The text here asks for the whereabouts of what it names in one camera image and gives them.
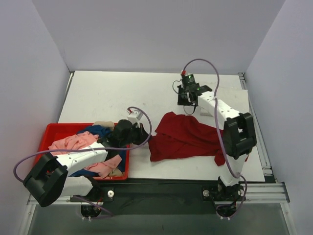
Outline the dark red t-shirt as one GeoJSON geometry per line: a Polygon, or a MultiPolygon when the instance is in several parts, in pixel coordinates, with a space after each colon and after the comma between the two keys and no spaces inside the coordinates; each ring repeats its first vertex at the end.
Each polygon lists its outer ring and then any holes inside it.
{"type": "Polygon", "coordinates": [[[209,156],[217,166],[225,163],[216,128],[194,116],[166,113],[148,144],[151,162],[209,156]]]}

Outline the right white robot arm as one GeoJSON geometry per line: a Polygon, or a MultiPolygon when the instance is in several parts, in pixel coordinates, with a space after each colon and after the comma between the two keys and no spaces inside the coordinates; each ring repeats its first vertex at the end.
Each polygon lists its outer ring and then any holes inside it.
{"type": "Polygon", "coordinates": [[[219,76],[214,90],[205,85],[200,86],[194,75],[186,71],[181,72],[181,82],[178,95],[189,104],[206,110],[215,120],[226,168],[219,177],[218,197],[227,200],[234,195],[244,199],[245,196],[241,194],[246,188],[242,188],[240,180],[246,180],[242,170],[257,143],[252,115],[241,113],[218,98],[219,76]]]}

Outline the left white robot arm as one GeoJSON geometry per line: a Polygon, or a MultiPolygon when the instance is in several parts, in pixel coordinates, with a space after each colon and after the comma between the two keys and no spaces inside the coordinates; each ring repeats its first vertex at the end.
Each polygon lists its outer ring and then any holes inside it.
{"type": "Polygon", "coordinates": [[[92,164],[102,163],[128,151],[129,145],[144,145],[151,134],[142,123],[122,119],[113,131],[81,149],[45,150],[38,154],[23,185],[41,207],[47,207],[62,196],[80,195],[92,202],[98,198],[99,190],[94,180],[72,174],[92,164]]]}

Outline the beige t-shirt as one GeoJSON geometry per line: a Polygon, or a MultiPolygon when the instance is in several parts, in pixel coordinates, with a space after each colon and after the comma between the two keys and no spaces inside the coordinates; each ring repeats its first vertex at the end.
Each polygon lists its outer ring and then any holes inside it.
{"type": "MultiPolygon", "coordinates": [[[[93,125],[100,125],[110,131],[114,129],[114,123],[112,121],[96,121],[93,125]]],[[[122,158],[120,155],[116,155],[102,163],[97,163],[93,170],[103,179],[109,177],[122,177],[123,173],[117,168],[121,161],[122,158]]]]}

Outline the navy blue t-shirt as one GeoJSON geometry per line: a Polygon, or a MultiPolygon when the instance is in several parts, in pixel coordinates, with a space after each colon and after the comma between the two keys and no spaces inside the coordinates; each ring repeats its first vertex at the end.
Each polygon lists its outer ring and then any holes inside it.
{"type": "MultiPolygon", "coordinates": [[[[89,132],[94,136],[98,135],[98,139],[108,135],[111,130],[101,125],[88,126],[84,130],[78,132],[79,134],[89,132]]],[[[79,176],[91,176],[91,177],[101,177],[102,179],[114,178],[114,177],[124,177],[126,170],[126,157],[127,151],[120,151],[119,155],[104,161],[102,163],[92,164],[84,169],[76,171],[71,174],[71,177],[79,176]]]]}

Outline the pink t-shirt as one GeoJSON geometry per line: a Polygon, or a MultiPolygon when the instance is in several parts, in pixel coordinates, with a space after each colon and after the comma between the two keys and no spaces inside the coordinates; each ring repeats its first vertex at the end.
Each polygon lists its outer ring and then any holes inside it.
{"type": "MultiPolygon", "coordinates": [[[[78,150],[85,148],[99,139],[99,134],[93,134],[89,131],[83,131],[61,140],[54,141],[49,147],[49,150],[55,149],[74,149],[78,150]]],[[[118,165],[122,162],[120,155],[116,155],[113,158],[87,166],[72,176],[91,175],[92,177],[101,177],[103,179],[109,177],[121,177],[123,172],[117,169],[118,165]]]]}

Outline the red plastic bin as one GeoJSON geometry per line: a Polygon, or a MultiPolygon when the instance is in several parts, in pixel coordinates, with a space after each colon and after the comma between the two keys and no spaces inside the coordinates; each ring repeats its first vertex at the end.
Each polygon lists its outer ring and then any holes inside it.
{"type": "MultiPolygon", "coordinates": [[[[57,140],[64,139],[66,137],[78,134],[78,132],[84,130],[88,126],[93,126],[91,123],[52,123],[49,124],[43,135],[39,150],[49,150],[48,147],[57,140]]],[[[53,155],[66,154],[66,149],[61,149],[59,152],[53,152],[53,155]]],[[[129,173],[129,151],[127,151],[126,157],[126,170],[124,177],[114,177],[102,179],[101,177],[94,177],[98,181],[105,180],[126,180],[129,173]]]]}

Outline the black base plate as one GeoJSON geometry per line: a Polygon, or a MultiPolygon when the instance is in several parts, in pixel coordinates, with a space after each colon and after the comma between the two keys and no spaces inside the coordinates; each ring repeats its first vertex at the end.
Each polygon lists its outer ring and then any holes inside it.
{"type": "Polygon", "coordinates": [[[241,199],[242,186],[223,188],[220,183],[168,180],[102,182],[88,195],[72,202],[99,203],[114,215],[231,215],[241,199]]]}

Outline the aluminium frame rail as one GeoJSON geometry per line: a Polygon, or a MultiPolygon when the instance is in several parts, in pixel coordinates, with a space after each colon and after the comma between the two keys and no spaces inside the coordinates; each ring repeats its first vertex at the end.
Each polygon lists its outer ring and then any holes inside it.
{"type": "Polygon", "coordinates": [[[290,198],[284,183],[248,184],[247,203],[281,204],[289,203],[290,198]]]}

